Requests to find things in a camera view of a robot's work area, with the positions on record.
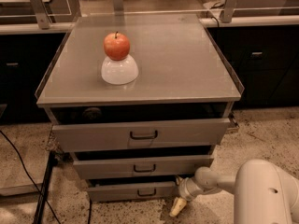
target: drawer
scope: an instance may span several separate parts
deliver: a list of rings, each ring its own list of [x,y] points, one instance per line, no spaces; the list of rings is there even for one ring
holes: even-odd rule
[[[209,167],[210,155],[190,155],[103,161],[74,161],[81,179],[101,179],[134,176],[194,174],[201,166]]]
[[[165,181],[97,186],[88,188],[87,192],[93,202],[108,202],[170,197],[178,190],[174,181]]]
[[[64,152],[217,145],[229,119],[55,125]]]

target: gray tabletop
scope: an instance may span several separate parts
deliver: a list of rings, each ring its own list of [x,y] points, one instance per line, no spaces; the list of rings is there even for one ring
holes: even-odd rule
[[[126,34],[138,78],[110,85],[100,76],[104,37]],[[50,74],[40,107],[230,102],[240,93],[193,14],[80,18]]]

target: terrazzo floor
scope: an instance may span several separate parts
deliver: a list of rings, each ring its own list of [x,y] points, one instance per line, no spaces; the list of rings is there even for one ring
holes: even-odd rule
[[[299,178],[299,107],[235,110],[239,124],[237,133],[227,133],[216,147],[211,168],[220,174],[234,175],[250,159],[271,161],[289,174]],[[48,158],[49,123],[0,126],[20,151],[35,182],[43,178]],[[1,136],[0,187],[30,184],[21,163]],[[89,198],[86,183],[72,167],[72,161],[59,162],[53,168],[49,202],[61,223],[88,223]],[[0,198],[1,223],[32,223],[38,195]],[[177,216],[170,217],[173,199],[143,202],[93,203],[90,223],[144,224],[231,224],[234,218],[234,197],[222,191],[197,197]],[[49,208],[43,223],[58,223]]]

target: speckled floor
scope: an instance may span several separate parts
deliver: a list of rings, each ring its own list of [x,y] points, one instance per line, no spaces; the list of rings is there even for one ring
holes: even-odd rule
[[[213,170],[233,175],[245,161],[264,159],[299,178],[299,107],[236,110],[235,117],[239,131],[227,133],[217,146]],[[0,127],[19,149],[36,182],[41,181],[46,166],[50,127],[49,123]],[[0,143],[1,188],[30,184],[11,146],[3,137]],[[61,223],[87,223],[89,198],[84,187],[71,161],[59,161],[53,169],[49,201]],[[1,223],[32,223],[37,198],[29,195],[0,199]],[[233,223],[234,198],[225,191],[197,197],[175,218],[168,215],[172,202],[93,203],[91,223]],[[47,206],[43,219],[43,223],[57,223]]]

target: desk with drawers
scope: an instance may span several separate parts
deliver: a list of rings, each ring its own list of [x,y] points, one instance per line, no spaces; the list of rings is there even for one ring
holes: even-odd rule
[[[126,34],[136,80],[100,75],[104,37]],[[37,104],[94,202],[171,196],[176,175],[210,166],[234,101],[227,67],[193,14],[79,18]]]

